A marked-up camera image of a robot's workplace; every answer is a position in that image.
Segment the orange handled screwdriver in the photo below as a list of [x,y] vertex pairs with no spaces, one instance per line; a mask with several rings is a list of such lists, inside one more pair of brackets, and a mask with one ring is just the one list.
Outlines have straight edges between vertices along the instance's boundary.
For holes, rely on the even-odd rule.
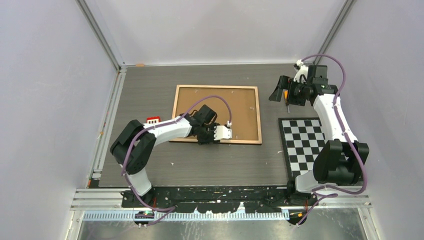
[[286,106],[286,109],[287,109],[287,113],[289,114],[290,113],[290,103],[289,103],[289,92],[288,92],[288,90],[285,89],[283,91],[283,94],[284,94],[284,102],[285,102],[285,106]]

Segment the black picture frame with photo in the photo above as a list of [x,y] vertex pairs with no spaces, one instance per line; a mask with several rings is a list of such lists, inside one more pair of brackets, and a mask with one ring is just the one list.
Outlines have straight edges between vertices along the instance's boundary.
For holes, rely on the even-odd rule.
[[190,85],[176,86],[172,117],[186,112],[194,103],[207,96],[212,97],[198,103],[194,109],[207,105],[217,113],[216,123],[224,125],[231,119],[232,138],[223,139],[221,144],[261,145],[262,129],[259,105],[259,90],[256,86],[235,85]]

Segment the black white checkerboard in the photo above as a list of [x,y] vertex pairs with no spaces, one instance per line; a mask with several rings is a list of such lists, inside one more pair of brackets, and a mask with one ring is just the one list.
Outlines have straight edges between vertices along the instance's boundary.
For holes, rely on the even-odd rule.
[[287,177],[294,181],[313,170],[314,161],[327,142],[324,128],[318,117],[281,117],[278,127]]

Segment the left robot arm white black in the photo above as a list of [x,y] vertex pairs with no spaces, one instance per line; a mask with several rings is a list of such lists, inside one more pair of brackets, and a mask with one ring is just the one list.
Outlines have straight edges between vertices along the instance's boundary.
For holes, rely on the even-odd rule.
[[218,143],[214,131],[220,124],[218,114],[207,105],[191,113],[180,114],[170,120],[156,124],[131,120],[111,145],[109,152],[122,167],[125,179],[135,191],[134,200],[141,207],[153,202],[152,183],[146,165],[153,148],[177,138],[196,137],[198,143]]

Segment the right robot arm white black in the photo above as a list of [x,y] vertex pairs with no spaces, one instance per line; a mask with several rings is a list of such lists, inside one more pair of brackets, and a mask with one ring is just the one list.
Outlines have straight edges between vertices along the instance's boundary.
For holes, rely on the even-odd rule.
[[284,100],[286,106],[304,106],[310,102],[321,122],[325,144],[312,170],[288,181],[287,202],[299,205],[305,197],[323,189],[362,194],[368,187],[365,163],[370,149],[367,143],[358,140],[347,123],[341,106],[342,87],[329,83],[326,65],[306,65],[300,60],[293,67],[296,74],[281,75],[268,99]]

